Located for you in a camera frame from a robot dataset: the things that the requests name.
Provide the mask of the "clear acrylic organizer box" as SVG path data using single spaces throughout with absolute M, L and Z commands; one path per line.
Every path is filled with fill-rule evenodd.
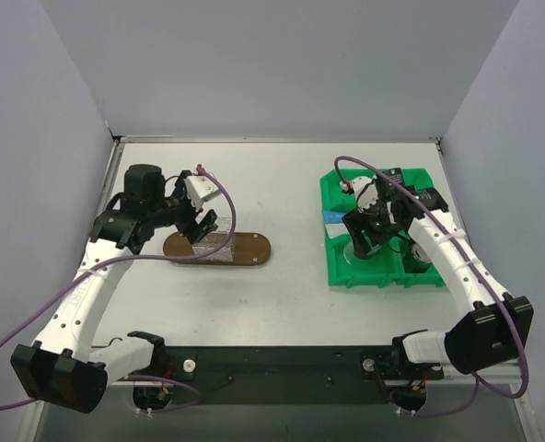
M 216 228 L 199 242 L 192 245 L 195 255 L 203 255 L 208 263 L 231 263 L 235 258 L 236 238 L 226 240 L 231 229 L 231 218 L 220 217 L 216 221 Z

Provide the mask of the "clear plastic cup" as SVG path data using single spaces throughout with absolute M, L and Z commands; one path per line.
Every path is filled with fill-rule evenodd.
M 370 262 L 381 249 L 381 246 L 376 246 L 368 253 L 362 253 L 354 248 L 354 244 L 352 242 L 348 242 L 342 249 L 342 256 L 349 265 L 355 266 L 359 262 Z

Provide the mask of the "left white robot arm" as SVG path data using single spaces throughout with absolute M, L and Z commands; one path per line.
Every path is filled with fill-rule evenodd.
M 167 374 L 166 345 L 158 335 L 132 331 L 104 349 L 92 345 L 118 284 L 158 229 L 175 227 L 190 243 L 215 229 L 217 215 L 203 205 L 221 190 L 203 167 L 183 170 L 171 193 L 166 186 L 160 167 L 133 165 L 122 191 L 96 217 L 80 268 L 52 318 L 32 344 L 18 345 L 11 355 L 32 399 L 90 413 L 113 382 L 131 374 Z

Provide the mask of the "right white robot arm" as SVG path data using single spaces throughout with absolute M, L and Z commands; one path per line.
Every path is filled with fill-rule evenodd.
M 534 308 L 487 271 L 437 189 L 406 184 L 400 169 L 342 180 L 340 186 L 354 197 L 354 209 L 342 221 L 355 256 L 368 258 L 404 233 L 411 241 L 408 259 L 434 266 L 457 305 L 460 319 L 451 330 L 415 331 L 394 340 L 404 362 L 445 363 L 472 374 L 524 359 Z

